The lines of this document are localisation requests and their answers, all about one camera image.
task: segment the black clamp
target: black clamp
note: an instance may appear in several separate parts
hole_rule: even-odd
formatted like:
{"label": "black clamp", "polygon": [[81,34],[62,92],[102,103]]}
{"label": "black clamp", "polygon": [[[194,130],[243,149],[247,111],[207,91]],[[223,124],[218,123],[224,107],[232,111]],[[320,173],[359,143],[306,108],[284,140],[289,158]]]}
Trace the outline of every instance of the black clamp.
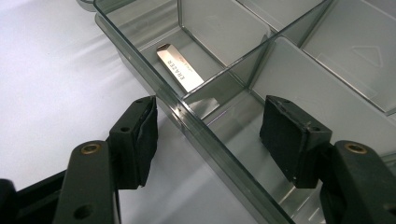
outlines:
{"label": "black clamp", "polygon": [[267,96],[260,137],[296,188],[323,182],[326,222],[396,223],[396,177],[371,148],[330,144],[332,131],[289,100]]}
{"label": "black clamp", "polygon": [[155,96],[134,101],[106,141],[73,150],[66,171],[18,192],[0,179],[0,223],[120,223],[118,189],[146,185],[157,139]]}

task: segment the white tabletop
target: white tabletop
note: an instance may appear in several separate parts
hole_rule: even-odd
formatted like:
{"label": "white tabletop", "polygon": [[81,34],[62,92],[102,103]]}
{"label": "white tabletop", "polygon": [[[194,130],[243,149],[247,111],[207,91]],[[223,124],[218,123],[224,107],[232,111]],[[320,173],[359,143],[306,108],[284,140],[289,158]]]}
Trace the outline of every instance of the white tabletop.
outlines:
{"label": "white tabletop", "polygon": [[[17,190],[61,172],[147,96],[73,0],[0,2],[0,178]],[[160,110],[147,185],[120,192],[123,223],[255,223]]]}

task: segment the screw hole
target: screw hole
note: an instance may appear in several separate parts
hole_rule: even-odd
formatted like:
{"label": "screw hole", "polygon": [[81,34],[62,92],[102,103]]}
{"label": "screw hole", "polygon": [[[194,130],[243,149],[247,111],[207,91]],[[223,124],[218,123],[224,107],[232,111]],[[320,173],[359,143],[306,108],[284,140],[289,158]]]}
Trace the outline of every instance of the screw hole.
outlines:
{"label": "screw hole", "polygon": [[122,127],[122,128],[121,128],[121,131],[122,131],[123,133],[128,133],[130,130],[131,130],[131,129],[130,129],[130,128],[127,128],[127,127]]}
{"label": "screw hole", "polygon": [[359,153],[359,154],[366,154],[367,149],[355,144],[346,144],[345,148],[348,149],[351,152]]}
{"label": "screw hole", "polygon": [[93,207],[90,204],[82,205],[80,208],[76,209],[74,213],[75,219],[82,220],[89,217],[93,212]]}
{"label": "screw hole", "polygon": [[89,144],[81,149],[81,153],[84,155],[88,155],[97,152],[99,149],[99,144]]}
{"label": "screw hole", "polygon": [[394,217],[396,217],[396,204],[385,203],[384,208],[385,210],[390,212]]}

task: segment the plastic compartment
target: plastic compartment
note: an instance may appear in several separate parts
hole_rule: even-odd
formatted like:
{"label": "plastic compartment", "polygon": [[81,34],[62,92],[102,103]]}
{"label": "plastic compartment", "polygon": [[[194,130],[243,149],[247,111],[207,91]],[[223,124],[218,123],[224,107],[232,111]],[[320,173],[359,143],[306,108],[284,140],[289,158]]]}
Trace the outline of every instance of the plastic compartment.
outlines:
{"label": "plastic compartment", "polygon": [[396,112],[396,2],[335,1],[304,50],[386,115]]}
{"label": "plastic compartment", "polygon": [[[318,191],[290,184],[260,140],[265,96],[293,101],[333,130],[332,143],[361,142],[379,154],[396,151],[394,119],[379,113],[287,38],[274,36],[245,60],[256,59],[255,52],[260,51],[265,53],[251,83],[238,93],[229,91],[234,97],[207,115],[204,123],[290,217],[299,223],[321,223]],[[222,78],[245,76],[243,66],[237,63]],[[222,83],[218,78],[210,85],[215,88]],[[209,88],[194,94],[215,99],[224,95]],[[191,98],[186,102],[193,105]]]}
{"label": "plastic compartment", "polygon": [[180,96],[186,92],[164,68],[159,46],[175,46],[208,81],[271,34],[264,21],[231,0],[137,0],[106,12],[107,2],[96,6]]}
{"label": "plastic compartment", "polygon": [[297,20],[321,0],[237,0],[247,9],[266,21],[275,31],[280,31],[288,24]]}
{"label": "plastic compartment", "polygon": [[[207,1],[205,7],[190,0],[114,2],[95,1],[95,19],[121,58],[141,75],[148,91],[157,94],[169,117],[260,223],[292,223],[290,217],[301,214],[313,191],[294,189],[259,144],[263,100],[252,88],[273,57],[275,40],[285,36],[290,43],[303,43],[330,2],[269,39],[267,24],[235,1]],[[218,14],[210,17],[209,8]],[[223,8],[241,15],[230,16]],[[244,27],[246,21],[250,27]],[[184,92],[159,62],[155,51],[162,44],[176,46],[205,83]]]}

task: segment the metal tag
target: metal tag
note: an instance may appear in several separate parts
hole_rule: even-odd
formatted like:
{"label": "metal tag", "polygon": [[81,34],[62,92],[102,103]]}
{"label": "metal tag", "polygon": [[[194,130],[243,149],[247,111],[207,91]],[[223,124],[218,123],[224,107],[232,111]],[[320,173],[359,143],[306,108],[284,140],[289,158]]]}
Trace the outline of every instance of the metal tag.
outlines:
{"label": "metal tag", "polygon": [[204,80],[195,72],[187,60],[170,44],[164,44],[157,48],[157,54],[165,67],[177,80],[177,83],[186,91],[192,91]]}

